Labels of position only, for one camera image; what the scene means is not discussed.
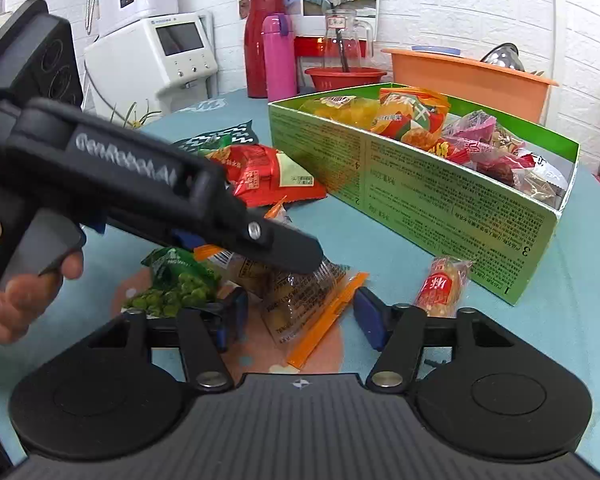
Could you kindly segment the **person left hand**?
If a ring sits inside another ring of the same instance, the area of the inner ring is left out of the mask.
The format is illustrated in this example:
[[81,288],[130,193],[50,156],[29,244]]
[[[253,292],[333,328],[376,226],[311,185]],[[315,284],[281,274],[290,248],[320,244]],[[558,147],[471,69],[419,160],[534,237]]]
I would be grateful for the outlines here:
[[77,280],[83,273],[83,252],[73,252],[60,270],[44,275],[22,274],[0,291],[0,344],[21,339],[55,300],[65,280]]

